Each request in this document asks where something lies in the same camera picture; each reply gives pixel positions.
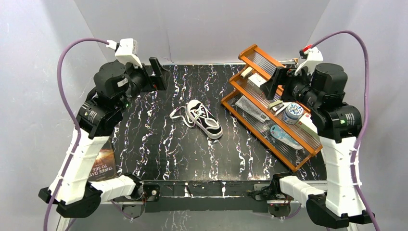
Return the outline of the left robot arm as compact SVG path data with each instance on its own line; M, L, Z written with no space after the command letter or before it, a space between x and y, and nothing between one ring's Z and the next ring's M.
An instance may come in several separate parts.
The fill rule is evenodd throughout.
M153 75L145 66L119 61L105 63L94 75L95 87L74 119L76 128L64 164L56 181L38 194L44 202L56 205L62 217L86 218L103 202L122 196L131 200L143 197L141 179L132 174L104 181L89 181L89 176L130 101L143 92L167 89L169 70L155 57L149 61Z

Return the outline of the black white sneaker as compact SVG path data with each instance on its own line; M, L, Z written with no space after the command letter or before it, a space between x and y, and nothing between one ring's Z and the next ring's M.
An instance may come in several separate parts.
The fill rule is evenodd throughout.
M210 139L216 140L223 135L219 121L199 100L191 100L186 105L188 125L198 126Z

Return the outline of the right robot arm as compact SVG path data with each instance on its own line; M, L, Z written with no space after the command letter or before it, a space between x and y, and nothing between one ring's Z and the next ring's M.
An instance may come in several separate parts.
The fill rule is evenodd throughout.
M284 102L301 103L310 111L325 156L327 190L280 173L272 178L270 194L292 197L306 207L314 224L332 229L375 219L361 196L357 154L363 125L359 110L343 101L347 80L344 69L331 63L316 65L311 74L278 67L271 78L271 91L283 86Z

